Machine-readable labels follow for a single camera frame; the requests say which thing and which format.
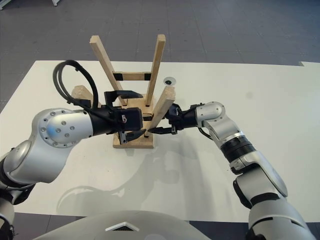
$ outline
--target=white tabletop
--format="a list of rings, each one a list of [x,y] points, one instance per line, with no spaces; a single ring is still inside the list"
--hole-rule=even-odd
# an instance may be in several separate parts
[[[52,71],[60,61],[36,61],[0,114],[0,155],[29,138],[33,117],[43,109],[76,109],[57,93]],[[80,61],[103,92],[112,90],[99,62]],[[117,71],[143,72],[151,62],[113,62]],[[230,63],[161,63],[163,79],[176,78],[176,103],[218,101],[271,162],[289,197],[307,222],[320,221],[320,63],[279,66]],[[67,89],[88,85],[66,68]],[[147,82],[123,82],[147,91]],[[247,222],[249,211],[235,194],[235,175],[215,144],[196,128],[156,135],[154,149],[114,149],[113,136],[81,141],[50,183],[38,183],[17,212],[90,216],[113,210],[148,210],[184,220]]]

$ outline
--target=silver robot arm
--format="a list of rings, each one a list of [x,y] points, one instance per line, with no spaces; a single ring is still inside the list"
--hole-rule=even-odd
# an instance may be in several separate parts
[[[195,116],[197,127],[209,130],[232,172],[239,175],[233,188],[241,203],[250,209],[246,239],[315,239],[302,216],[287,202],[288,191],[282,178],[228,118],[225,107],[209,102],[196,107]]]
[[[25,201],[36,183],[55,180],[82,139],[121,131],[127,143],[145,132],[139,108],[110,109],[54,108],[34,117],[29,139],[0,158],[0,239],[13,239],[13,205]]]

